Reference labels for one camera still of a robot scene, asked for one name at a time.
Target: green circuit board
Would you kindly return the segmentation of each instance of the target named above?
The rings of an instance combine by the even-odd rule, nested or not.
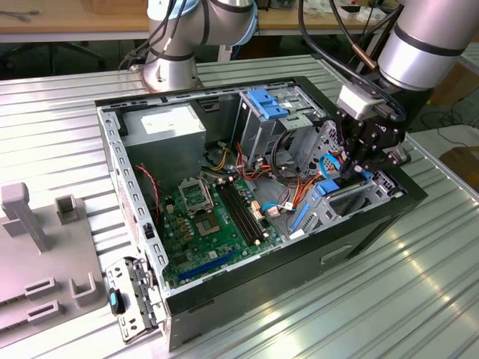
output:
[[[232,186],[244,197],[243,206],[252,213],[249,202],[254,198],[245,180],[236,179]],[[278,244],[277,241],[280,241],[275,228],[268,221],[258,221],[253,218],[261,232],[266,235],[263,234],[259,244],[249,243],[248,245],[227,206],[223,203],[218,189],[213,185],[207,187],[214,203],[213,210],[197,212],[192,218],[188,216],[179,190],[163,199],[164,203],[170,203],[173,206],[173,209],[170,207],[170,211],[165,211],[165,230],[162,240],[169,259],[163,276],[171,288],[177,288],[191,280],[218,271],[222,266],[237,263],[273,248]],[[212,267],[188,278],[181,277],[202,265]]]

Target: sticker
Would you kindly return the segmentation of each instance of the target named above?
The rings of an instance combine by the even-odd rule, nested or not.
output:
[[[185,128],[185,126],[194,126],[198,123],[188,106],[164,108],[163,110],[165,112],[149,114],[141,119],[144,130],[148,135]]]

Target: yellow wire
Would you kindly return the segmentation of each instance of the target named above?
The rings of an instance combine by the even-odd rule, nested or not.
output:
[[[220,162],[219,165],[217,165],[216,167],[212,168],[212,171],[219,171],[223,168],[223,166],[225,165],[225,162],[226,162],[226,155],[228,154],[228,149],[225,149],[225,151],[223,152],[223,158],[222,158],[222,161]]]

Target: ram slot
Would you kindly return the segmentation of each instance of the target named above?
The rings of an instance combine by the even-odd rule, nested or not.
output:
[[[220,198],[225,204],[235,225],[238,226],[248,246],[254,245],[256,240],[263,238],[260,228],[254,221],[251,213],[245,208],[241,197],[232,185],[217,188]]]

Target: motherboard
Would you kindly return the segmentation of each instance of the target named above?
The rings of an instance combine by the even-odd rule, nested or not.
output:
[[[191,180],[163,200],[163,245],[170,259],[163,275],[170,288],[281,242],[271,223],[255,213],[254,202],[242,178],[221,184]]]

